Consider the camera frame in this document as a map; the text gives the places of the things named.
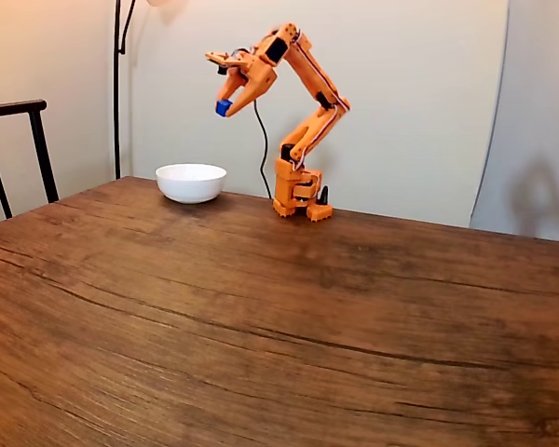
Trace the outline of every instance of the table surface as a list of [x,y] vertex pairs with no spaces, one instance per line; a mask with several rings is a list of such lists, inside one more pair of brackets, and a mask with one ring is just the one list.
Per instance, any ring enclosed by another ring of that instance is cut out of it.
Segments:
[[0,223],[2,446],[559,446],[559,243],[126,178]]

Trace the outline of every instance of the black cable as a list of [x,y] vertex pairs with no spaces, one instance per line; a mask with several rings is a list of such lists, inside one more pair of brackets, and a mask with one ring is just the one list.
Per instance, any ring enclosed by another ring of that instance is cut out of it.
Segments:
[[137,0],[132,0],[130,3],[129,16],[124,25],[124,33],[122,34],[122,44],[120,45],[120,54],[127,54],[127,34],[129,33],[130,19],[132,19],[132,12],[134,11],[134,4]]
[[263,137],[265,138],[265,151],[263,153],[263,160],[261,161],[261,168],[259,169],[259,172],[261,172],[261,177],[263,177],[263,182],[265,182],[267,196],[269,198],[273,198],[271,196],[271,190],[269,189],[269,183],[267,183],[267,177],[265,176],[265,173],[263,171],[263,168],[265,167],[265,163],[267,162],[267,152],[269,151],[269,140],[267,139],[267,132],[265,130],[265,125],[263,124],[263,120],[259,115],[259,109],[257,109],[257,100],[254,100],[253,105],[254,105],[254,114],[257,115],[257,119],[259,120],[259,124],[261,125],[261,130],[263,131]]

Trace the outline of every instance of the floor lamp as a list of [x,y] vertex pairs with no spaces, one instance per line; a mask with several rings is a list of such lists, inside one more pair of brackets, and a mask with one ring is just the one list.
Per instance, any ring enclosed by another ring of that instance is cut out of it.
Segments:
[[[147,0],[152,7],[160,7],[169,0]],[[127,52],[127,34],[129,32],[130,20],[134,12],[136,0],[130,3],[129,15],[127,16],[122,41],[120,41],[120,25],[122,24],[122,1],[116,0],[116,18],[114,23],[114,164],[116,168],[116,179],[120,178],[120,55]]]

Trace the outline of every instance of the lamp pole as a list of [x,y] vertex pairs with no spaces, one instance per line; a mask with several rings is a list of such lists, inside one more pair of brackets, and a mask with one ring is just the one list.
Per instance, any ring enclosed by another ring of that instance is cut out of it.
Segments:
[[116,180],[120,178],[120,55],[127,52],[127,34],[129,33],[130,20],[136,0],[130,3],[129,15],[124,25],[122,42],[120,42],[120,24],[122,23],[121,0],[116,0],[116,11],[114,19],[114,166],[116,169]]

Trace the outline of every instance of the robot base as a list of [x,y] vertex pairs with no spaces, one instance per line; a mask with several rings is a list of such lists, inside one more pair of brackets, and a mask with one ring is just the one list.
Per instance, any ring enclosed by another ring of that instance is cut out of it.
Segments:
[[[334,207],[331,205],[320,205],[318,203],[310,203],[307,208],[307,217],[311,222],[321,221],[323,219],[328,219],[332,217],[334,213]],[[297,208],[286,208],[277,200],[273,200],[273,209],[281,216],[281,217],[289,217],[292,216]]]

